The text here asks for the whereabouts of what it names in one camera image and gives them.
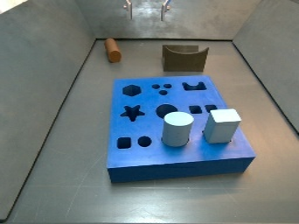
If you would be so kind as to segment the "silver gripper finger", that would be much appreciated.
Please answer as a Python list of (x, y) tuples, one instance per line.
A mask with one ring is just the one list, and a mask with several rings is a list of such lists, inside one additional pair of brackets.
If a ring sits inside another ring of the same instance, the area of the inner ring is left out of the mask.
[(126, 0), (124, 9), (127, 11), (128, 19), (132, 20), (134, 11), (132, 11), (132, 2), (131, 2), (131, 0)]
[(164, 21), (164, 14), (170, 10), (170, 3), (172, 0), (164, 0), (162, 5), (162, 21)]

